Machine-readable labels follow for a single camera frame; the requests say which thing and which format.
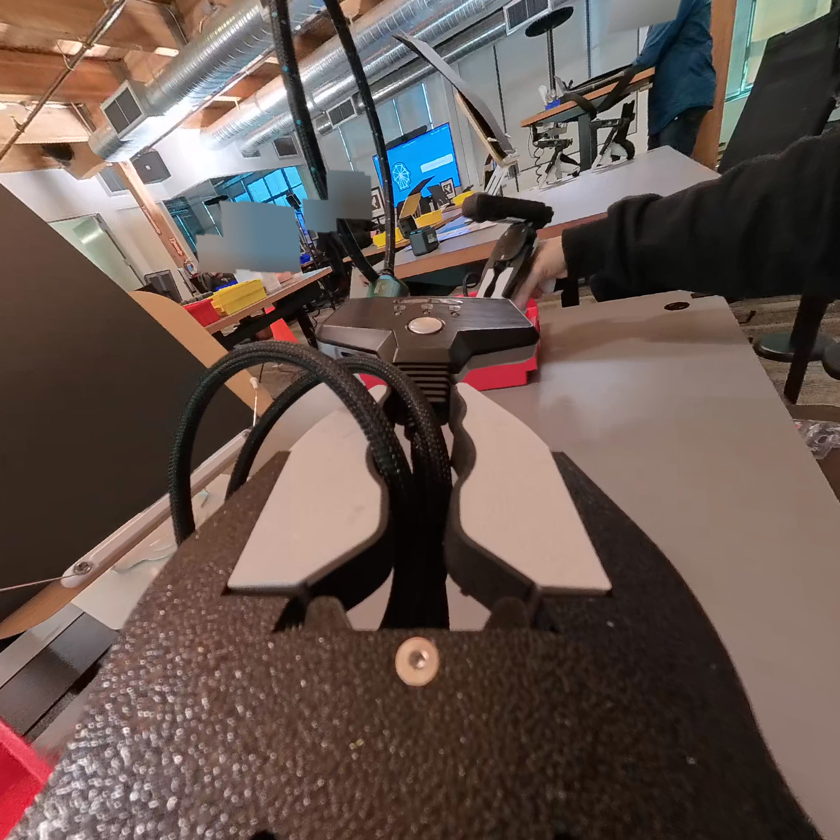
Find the wooden column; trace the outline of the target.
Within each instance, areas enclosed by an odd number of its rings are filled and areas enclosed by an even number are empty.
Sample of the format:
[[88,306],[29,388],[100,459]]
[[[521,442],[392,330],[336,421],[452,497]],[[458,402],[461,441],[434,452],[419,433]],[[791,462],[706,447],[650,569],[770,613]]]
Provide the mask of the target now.
[[723,106],[737,7],[737,1],[712,1],[710,6],[711,60],[716,73],[716,90],[712,107],[700,124],[692,158],[711,170],[715,170],[718,165]]

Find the large grey table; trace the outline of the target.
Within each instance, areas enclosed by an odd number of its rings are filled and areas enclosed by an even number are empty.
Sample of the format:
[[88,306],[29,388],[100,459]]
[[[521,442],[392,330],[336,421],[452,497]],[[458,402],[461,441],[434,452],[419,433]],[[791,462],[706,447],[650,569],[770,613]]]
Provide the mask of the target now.
[[[625,197],[668,196],[717,176],[706,166],[666,147],[643,153],[629,162],[589,170],[544,192],[527,191],[524,196],[552,207],[551,223],[539,231],[539,237],[546,239],[603,217],[611,205]],[[472,229],[445,240],[428,255],[415,256],[410,249],[403,251],[396,258],[395,275],[408,281],[439,270],[484,263],[508,226],[508,222],[502,222]]]

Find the clear plastic wrap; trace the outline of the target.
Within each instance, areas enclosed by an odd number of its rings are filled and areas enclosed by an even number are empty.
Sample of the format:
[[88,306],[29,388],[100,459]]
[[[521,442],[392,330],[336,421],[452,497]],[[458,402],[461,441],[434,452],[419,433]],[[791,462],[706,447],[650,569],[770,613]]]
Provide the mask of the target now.
[[816,460],[839,450],[839,422],[803,418],[795,419],[794,425]]

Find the silver air duct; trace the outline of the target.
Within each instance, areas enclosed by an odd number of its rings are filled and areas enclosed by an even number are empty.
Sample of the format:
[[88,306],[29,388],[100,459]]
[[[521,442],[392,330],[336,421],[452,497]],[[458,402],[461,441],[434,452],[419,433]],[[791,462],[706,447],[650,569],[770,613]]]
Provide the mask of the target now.
[[[504,2],[379,2],[350,24],[367,81],[373,85],[412,59],[399,39],[412,36],[433,46],[495,13]],[[94,154],[121,162],[150,148],[202,104],[224,92],[242,72],[274,52],[267,2],[238,2],[214,16],[196,37],[146,85],[127,86],[140,116],[118,129],[107,125],[89,139]],[[313,118],[358,96],[349,61],[334,35],[299,59],[298,68]],[[262,144],[294,133],[284,82],[277,77],[233,111],[201,132],[203,145],[219,151],[235,144],[253,152]]]

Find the black standing panel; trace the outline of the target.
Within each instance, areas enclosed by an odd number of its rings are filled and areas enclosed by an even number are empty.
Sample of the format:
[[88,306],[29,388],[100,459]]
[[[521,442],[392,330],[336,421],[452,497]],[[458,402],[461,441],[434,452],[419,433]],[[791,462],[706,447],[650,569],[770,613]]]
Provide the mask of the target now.
[[718,173],[819,135],[838,94],[838,15],[773,36]]

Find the wooden desk black legs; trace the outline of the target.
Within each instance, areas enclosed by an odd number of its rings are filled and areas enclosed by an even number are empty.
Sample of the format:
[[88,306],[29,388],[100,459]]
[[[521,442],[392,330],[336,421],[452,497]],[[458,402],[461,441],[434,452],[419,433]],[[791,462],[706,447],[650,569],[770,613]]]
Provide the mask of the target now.
[[314,342],[314,328],[309,310],[327,297],[321,280],[331,275],[331,269],[319,269],[308,274],[296,274],[282,282],[277,290],[263,299],[205,327],[227,350],[253,339],[270,329],[279,320],[295,322],[304,339]]

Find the black speaker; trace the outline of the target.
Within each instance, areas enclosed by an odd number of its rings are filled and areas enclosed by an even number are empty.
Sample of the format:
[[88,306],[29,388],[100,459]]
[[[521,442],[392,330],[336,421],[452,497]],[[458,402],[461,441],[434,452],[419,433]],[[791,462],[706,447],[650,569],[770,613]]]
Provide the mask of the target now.
[[138,177],[145,185],[160,184],[167,181],[171,172],[157,150],[147,150],[130,159]]

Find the red bin with black divider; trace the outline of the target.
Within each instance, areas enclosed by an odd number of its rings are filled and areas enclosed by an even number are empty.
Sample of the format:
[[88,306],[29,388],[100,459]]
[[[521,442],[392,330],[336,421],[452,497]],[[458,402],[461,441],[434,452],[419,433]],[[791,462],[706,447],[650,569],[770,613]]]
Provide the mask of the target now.
[[[535,298],[528,300],[525,314],[539,336],[539,308]],[[462,382],[466,382],[480,392],[525,385],[528,383],[529,374],[539,367],[537,353],[535,350],[529,359],[517,363],[495,364],[468,371]],[[384,384],[384,381],[372,374],[362,373],[360,378],[368,389]]]

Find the person's right forearm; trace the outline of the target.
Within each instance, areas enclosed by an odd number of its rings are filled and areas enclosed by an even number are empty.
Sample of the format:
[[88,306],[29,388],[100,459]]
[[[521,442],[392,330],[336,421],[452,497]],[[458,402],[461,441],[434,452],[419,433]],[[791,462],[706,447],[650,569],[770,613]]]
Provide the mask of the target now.
[[839,135],[799,140],[669,196],[632,196],[561,236],[570,277],[630,296],[838,300]]

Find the red plastic bin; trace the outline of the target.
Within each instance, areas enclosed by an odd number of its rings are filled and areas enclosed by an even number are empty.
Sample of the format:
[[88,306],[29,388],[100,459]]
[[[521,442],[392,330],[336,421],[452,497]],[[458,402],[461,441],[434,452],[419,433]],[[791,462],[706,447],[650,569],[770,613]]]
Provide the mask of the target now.
[[1,721],[1,838],[18,824],[54,768]]

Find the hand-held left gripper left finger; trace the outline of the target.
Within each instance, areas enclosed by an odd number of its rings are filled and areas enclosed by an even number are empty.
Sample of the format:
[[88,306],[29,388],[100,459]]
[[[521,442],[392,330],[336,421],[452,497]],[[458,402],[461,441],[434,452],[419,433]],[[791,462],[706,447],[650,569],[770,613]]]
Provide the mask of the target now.
[[385,597],[393,565],[387,488],[349,409],[318,385],[284,413],[266,448],[288,457],[228,590]]

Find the black switch hub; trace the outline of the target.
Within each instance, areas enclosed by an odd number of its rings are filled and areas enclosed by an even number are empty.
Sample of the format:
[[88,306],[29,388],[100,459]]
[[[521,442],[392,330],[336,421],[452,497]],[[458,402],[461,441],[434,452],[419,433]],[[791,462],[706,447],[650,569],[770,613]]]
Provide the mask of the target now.
[[530,360],[539,332],[507,299],[353,298],[316,328],[321,352],[374,356],[407,375],[448,423],[450,394],[473,370]]

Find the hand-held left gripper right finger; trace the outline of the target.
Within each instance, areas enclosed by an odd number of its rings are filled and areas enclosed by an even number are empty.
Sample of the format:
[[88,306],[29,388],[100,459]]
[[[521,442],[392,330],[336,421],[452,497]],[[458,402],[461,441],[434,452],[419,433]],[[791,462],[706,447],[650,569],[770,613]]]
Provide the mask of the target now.
[[451,397],[449,576],[484,607],[603,596],[612,584],[553,452],[528,425],[471,385]]

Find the tilted wooden board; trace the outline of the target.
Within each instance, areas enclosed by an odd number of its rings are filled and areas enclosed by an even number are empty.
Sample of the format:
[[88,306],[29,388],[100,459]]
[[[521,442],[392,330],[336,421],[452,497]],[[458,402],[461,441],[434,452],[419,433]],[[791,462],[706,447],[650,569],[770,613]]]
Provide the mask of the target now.
[[419,38],[401,33],[396,33],[394,38],[446,79],[454,91],[459,110],[465,115],[491,160],[503,173],[512,176],[518,168],[518,154],[478,93],[430,45]]

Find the black flat mat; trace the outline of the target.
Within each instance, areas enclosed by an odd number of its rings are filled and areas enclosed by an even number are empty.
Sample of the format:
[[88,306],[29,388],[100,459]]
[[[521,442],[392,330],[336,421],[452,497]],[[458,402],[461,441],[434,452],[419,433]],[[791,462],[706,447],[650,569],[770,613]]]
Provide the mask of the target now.
[[33,740],[98,673],[119,632],[69,604],[41,624],[3,639],[1,718]]

